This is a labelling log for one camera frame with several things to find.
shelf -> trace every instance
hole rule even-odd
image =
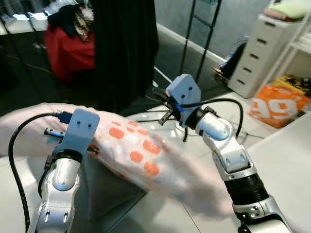
[[[306,52],[308,54],[311,54],[311,44],[307,45],[304,43],[301,43],[299,41],[293,42],[292,46],[300,51]]]

gray wall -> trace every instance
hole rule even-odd
[[[211,22],[215,10],[209,0],[197,0],[195,13]],[[209,50],[225,58],[235,42],[250,35],[257,16],[270,0],[223,0]],[[192,0],[155,0],[156,20],[174,32],[186,36]],[[190,40],[204,46],[208,29],[193,19]]]

